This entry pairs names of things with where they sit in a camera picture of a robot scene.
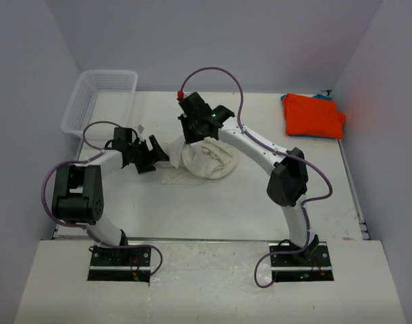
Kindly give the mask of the white t shirt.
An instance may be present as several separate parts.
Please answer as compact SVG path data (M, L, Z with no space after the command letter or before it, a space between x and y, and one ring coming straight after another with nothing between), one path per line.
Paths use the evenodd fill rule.
M169 161L162 162L163 185L200 185L232 173L239 164L238 150L213 138L188 144L180 136L166 143Z

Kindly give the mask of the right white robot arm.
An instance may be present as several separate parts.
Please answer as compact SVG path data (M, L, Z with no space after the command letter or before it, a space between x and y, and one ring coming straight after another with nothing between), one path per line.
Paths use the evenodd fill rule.
M312 232L304 207L307 168L303 152L279 151L268 142L269 151L248 136L249 128L239 125L235 114L223 105L214 109L197 93L177 93L183 113L179 116L185 141L189 144L213 138L228 144L256 162L269 176L266 193L283 210L289 228L289 247L284 251L298 265L308 264L315 256L318 236Z

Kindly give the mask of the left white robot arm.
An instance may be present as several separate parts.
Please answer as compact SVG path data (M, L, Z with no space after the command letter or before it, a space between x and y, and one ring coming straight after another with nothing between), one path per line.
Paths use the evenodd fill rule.
M117 126L113 138L97 155L60 163L50 172L55 174L55 183L49 215L59 225L85 230L107 249L106 257L113 264L123 265L134 247L128 244L125 232L105 215L102 181L131 164L141 174L154 171L156 163L168 160L155 136L142 140L133 128Z

